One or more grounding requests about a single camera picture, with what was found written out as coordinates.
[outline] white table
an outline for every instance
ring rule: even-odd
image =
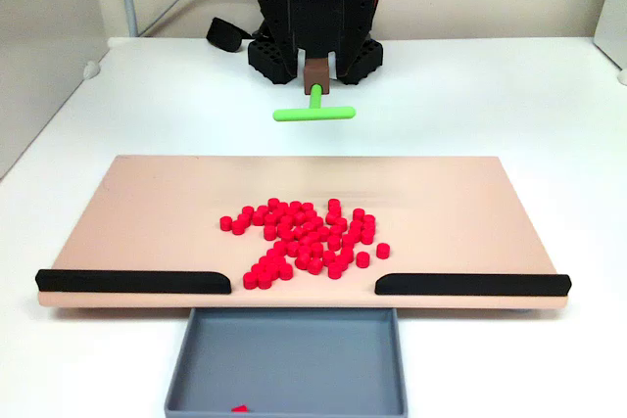
[[[627,88],[587,38],[385,43],[349,121],[205,40],[112,41],[0,182],[0,416],[163,416],[188,311],[40,307],[49,267],[117,154],[497,155],[559,272],[561,312],[404,311],[410,418],[619,416],[627,369]]]

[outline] green t-shaped tool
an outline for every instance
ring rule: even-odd
[[[323,119],[351,119],[357,112],[353,107],[323,108],[322,86],[315,84],[312,87],[309,108],[293,110],[277,110],[274,112],[275,121],[319,121]]]

